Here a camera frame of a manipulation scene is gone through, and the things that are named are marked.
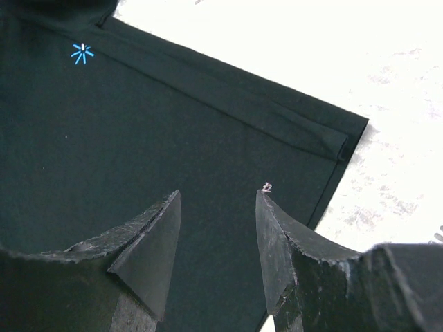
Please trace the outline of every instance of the white surface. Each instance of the white surface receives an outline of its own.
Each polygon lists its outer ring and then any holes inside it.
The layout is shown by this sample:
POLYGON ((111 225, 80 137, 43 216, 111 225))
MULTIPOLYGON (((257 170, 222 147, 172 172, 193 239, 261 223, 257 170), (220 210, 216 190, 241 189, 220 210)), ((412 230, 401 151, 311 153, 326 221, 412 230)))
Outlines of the white surface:
POLYGON ((443 225, 443 5, 309 3, 126 0, 115 16, 368 117, 316 231, 358 251, 427 243, 443 225))

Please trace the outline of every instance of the blue asterisk logo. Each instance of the blue asterisk logo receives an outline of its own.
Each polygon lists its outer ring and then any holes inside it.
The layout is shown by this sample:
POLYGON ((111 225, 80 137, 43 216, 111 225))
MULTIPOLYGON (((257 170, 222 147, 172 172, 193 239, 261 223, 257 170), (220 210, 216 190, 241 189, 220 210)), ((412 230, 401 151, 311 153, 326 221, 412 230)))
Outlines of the blue asterisk logo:
POLYGON ((74 52, 71 54, 71 57, 75 57, 76 55, 78 55, 77 60, 75 61, 75 64, 78 64, 78 62, 80 61, 80 59, 83 59, 83 64, 86 64, 86 56, 89 55, 90 57, 94 56, 94 53, 88 51, 91 47, 84 45, 82 43, 81 46, 78 46, 77 44, 73 45, 76 49, 78 49, 77 52, 74 52))

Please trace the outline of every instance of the dark green shirt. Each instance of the dark green shirt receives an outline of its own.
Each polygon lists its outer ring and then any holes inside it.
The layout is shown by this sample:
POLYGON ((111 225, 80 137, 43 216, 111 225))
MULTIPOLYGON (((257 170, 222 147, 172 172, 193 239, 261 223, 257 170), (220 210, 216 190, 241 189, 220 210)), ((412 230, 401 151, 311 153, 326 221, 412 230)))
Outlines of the dark green shirt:
POLYGON ((157 331, 256 331, 256 190, 272 184, 314 229, 368 120, 123 24, 115 1, 13 2, 1 9, 0 241, 63 250, 180 190, 157 331))

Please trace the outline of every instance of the fabric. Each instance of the fabric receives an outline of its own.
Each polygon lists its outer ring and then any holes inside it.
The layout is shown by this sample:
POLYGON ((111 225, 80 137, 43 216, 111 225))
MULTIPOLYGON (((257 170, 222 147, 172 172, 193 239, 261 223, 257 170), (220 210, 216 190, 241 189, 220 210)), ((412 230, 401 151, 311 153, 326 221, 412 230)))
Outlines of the fabric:
POLYGON ((257 189, 314 229, 368 120, 123 24, 114 2, 2 10, 0 241, 63 250, 180 190, 157 331, 256 331, 257 189))

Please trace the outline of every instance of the embroidered logo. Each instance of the embroidered logo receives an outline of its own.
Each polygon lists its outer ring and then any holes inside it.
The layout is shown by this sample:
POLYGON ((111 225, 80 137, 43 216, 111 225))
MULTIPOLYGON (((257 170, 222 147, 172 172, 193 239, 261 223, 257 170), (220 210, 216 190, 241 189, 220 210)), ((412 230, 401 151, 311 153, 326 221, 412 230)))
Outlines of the embroidered logo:
POLYGON ((267 192, 271 192, 271 188, 272 188, 272 184, 266 182, 266 185, 263 186, 262 193, 264 194, 267 192))
POLYGON ((71 57, 75 57, 76 55, 78 55, 77 60, 75 61, 75 64, 78 64, 80 59, 83 59, 83 64, 86 64, 86 56, 87 55, 89 55, 90 57, 94 56, 94 53, 89 51, 89 49, 91 48, 90 46, 87 46, 87 45, 85 45, 83 43, 82 43, 81 46, 78 46, 77 44, 74 44, 73 46, 76 49, 78 49, 77 52, 74 52, 74 53, 71 54, 71 57))

